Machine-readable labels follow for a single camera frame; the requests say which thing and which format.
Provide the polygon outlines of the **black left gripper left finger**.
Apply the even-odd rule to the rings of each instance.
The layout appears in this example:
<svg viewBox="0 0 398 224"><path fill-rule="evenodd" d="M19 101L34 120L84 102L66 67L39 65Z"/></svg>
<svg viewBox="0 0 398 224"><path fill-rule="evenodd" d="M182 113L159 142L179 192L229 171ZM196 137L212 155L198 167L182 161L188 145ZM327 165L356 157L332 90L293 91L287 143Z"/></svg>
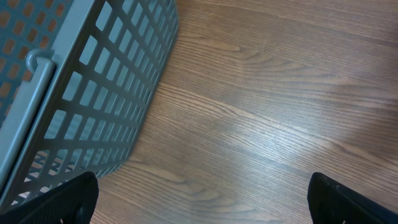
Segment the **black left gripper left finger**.
<svg viewBox="0 0 398 224"><path fill-rule="evenodd" d="M89 223L99 195L93 172L78 177L1 215L7 223Z"/></svg>

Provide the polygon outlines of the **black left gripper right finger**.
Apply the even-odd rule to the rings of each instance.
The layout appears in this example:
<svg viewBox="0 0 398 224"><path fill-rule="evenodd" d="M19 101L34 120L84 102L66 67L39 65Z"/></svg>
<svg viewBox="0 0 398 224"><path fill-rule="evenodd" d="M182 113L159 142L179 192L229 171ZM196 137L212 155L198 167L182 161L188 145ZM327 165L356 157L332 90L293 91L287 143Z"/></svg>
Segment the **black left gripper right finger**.
<svg viewBox="0 0 398 224"><path fill-rule="evenodd" d="M314 224L397 224L397 214L332 178L315 172L307 192Z"/></svg>

